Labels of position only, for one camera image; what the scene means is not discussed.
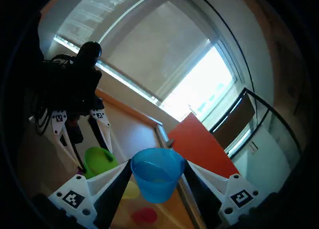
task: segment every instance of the white wall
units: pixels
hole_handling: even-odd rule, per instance
[[[258,147],[255,152],[252,141]],[[266,194],[278,192],[291,172],[285,154],[263,126],[232,162],[243,177]]]

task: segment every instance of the screw hole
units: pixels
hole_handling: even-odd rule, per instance
[[[90,215],[90,211],[88,209],[83,209],[82,213],[86,216]]]
[[[75,216],[70,216],[70,220],[74,221],[74,222],[77,222],[77,219],[75,218]]]
[[[232,208],[231,208],[231,207],[228,207],[228,208],[225,209],[224,212],[225,212],[225,214],[229,215],[229,214],[232,213]]]

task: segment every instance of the table surface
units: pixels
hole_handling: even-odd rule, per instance
[[[193,229],[194,226],[176,189],[168,201],[150,203],[141,195],[132,175],[110,228]]]

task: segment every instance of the cable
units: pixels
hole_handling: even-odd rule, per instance
[[[52,58],[52,60],[46,60],[45,62],[50,63],[56,59],[63,61],[59,65],[61,66],[62,69],[65,69],[70,66],[70,61],[74,59],[74,57],[70,55],[60,54]],[[59,85],[59,82],[58,82],[59,80],[60,79],[58,78],[58,76],[55,76],[54,74],[49,75],[48,78],[46,79],[46,82],[42,84],[43,89],[37,97],[37,101],[35,104],[34,118],[35,118],[35,130],[37,134],[40,136],[42,136],[47,130],[47,127],[49,126],[49,123],[51,120],[52,112],[54,110],[50,108],[49,105],[47,105],[48,104],[47,101],[48,100],[53,101],[53,103],[50,105],[55,105],[55,103],[58,100],[57,96],[52,97],[55,94],[51,93],[51,89],[53,88],[52,87],[53,85],[55,84]]]

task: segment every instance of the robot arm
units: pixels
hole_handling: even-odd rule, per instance
[[[131,174],[128,160],[88,180],[75,175],[49,200],[85,228],[109,228]],[[187,160],[184,176],[207,228],[236,224],[266,197],[239,174],[227,179]]]

